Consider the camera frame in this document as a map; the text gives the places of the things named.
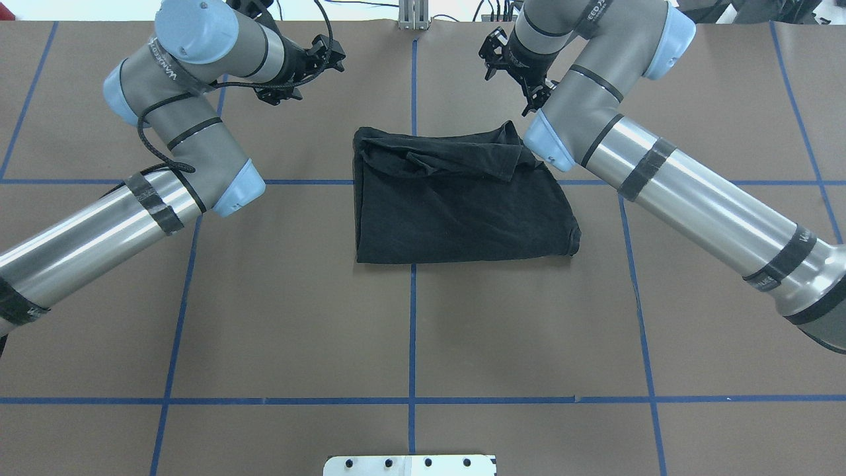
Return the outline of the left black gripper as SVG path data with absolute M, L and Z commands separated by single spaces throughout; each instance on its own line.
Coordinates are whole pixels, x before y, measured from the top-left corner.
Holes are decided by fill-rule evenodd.
M 300 100 L 303 97 L 295 84 L 312 81 L 327 69 L 345 70 L 342 64 L 346 58 L 344 48 L 327 35 L 315 36 L 311 48 L 307 50 L 287 37 L 282 42 L 285 53 L 283 67 L 271 81 L 254 88 L 257 99 L 265 103 L 277 106 L 282 100 Z

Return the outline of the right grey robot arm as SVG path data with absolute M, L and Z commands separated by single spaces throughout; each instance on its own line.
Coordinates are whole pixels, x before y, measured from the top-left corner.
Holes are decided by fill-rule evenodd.
M 559 171 L 581 166 L 770 295 L 820 346 L 844 353 L 844 246 L 820 240 L 667 139 L 619 112 L 639 79 L 682 57 L 695 23 L 667 1 L 526 1 L 479 56 L 505 71 L 535 117 L 526 147 Z

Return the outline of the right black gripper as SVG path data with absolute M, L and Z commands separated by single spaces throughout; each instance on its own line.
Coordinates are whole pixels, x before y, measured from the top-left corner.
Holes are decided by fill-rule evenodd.
M 505 71 L 520 86 L 526 99 L 523 116 L 537 112 L 549 99 L 558 82 L 547 79 L 548 69 L 553 65 L 559 52 L 539 54 L 520 42 L 516 33 L 507 36 L 505 30 L 496 28 L 486 38 L 479 50 L 479 57 L 484 61 L 489 81 L 498 71 Z

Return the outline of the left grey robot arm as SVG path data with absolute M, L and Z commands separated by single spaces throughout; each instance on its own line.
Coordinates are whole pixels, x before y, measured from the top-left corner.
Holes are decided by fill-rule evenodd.
M 229 216 L 266 182 L 206 97 L 253 90 L 273 106 L 328 69 L 342 71 L 333 30 L 308 48 L 279 30 L 268 1 L 163 1 L 145 45 L 103 83 L 156 165 L 2 253 L 2 337 L 208 211 Z

